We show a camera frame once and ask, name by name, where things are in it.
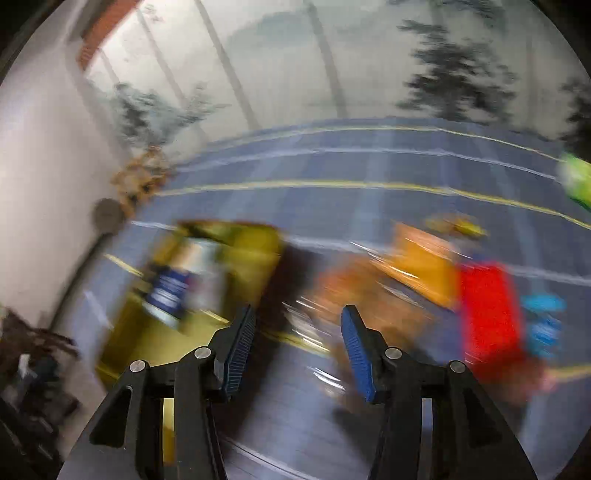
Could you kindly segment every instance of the orange object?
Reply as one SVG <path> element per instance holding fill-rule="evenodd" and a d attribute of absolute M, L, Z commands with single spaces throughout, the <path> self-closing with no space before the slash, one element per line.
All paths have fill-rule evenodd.
<path fill-rule="evenodd" d="M 433 303 L 447 309 L 457 305 L 457 270 L 450 242 L 399 223 L 390 256 L 372 263 Z"/>

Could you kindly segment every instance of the blue label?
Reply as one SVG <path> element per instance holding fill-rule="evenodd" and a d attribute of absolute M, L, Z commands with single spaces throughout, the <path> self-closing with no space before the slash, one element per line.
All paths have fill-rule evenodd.
<path fill-rule="evenodd" d="M 160 275 L 146 302 L 175 315 L 183 305 L 190 273 L 169 269 Z"/>

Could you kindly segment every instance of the white wall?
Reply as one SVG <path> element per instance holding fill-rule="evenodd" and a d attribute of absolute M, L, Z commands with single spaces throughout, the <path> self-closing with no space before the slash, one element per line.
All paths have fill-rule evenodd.
<path fill-rule="evenodd" d="M 60 5 L 0 85 L 0 302 L 32 323 L 95 238 L 92 207 L 126 157 L 67 41 L 85 3 Z"/>

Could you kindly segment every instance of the green object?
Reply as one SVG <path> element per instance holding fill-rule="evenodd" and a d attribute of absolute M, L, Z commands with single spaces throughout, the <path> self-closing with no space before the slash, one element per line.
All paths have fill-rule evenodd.
<path fill-rule="evenodd" d="M 591 210 L 591 164 L 573 154 L 564 153 L 558 167 L 558 178 L 575 202 Z"/>

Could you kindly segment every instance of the blue gripper pad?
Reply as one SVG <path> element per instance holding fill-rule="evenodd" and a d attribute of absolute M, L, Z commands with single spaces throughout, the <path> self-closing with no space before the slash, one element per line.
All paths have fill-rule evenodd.
<path fill-rule="evenodd" d="M 370 330 L 365 327 L 354 305 L 347 305 L 343 309 L 340 315 L 340 331 L 343 334 L 357 390 L 365 401 L 375 403 L 378 388 L 374 375 L 379 374 L 381 360 L 372 342 Z"/>

